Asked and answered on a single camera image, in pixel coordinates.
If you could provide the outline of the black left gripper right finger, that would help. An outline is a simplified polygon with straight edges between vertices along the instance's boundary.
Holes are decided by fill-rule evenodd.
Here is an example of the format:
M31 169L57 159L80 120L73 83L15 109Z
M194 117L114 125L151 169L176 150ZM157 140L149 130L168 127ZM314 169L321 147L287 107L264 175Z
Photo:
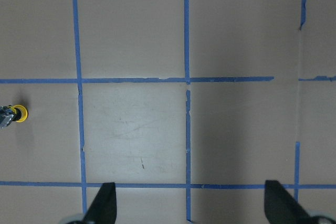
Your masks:
M264 212L269 223L302 223L310 215L277 180L266 180Z

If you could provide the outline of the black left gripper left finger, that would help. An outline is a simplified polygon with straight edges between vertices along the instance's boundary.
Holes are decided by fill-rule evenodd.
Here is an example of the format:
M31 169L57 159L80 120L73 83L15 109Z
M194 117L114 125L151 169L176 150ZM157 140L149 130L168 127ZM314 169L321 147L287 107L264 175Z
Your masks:
M114 224L117 218L115 183L103 183L86 212L83 223Z

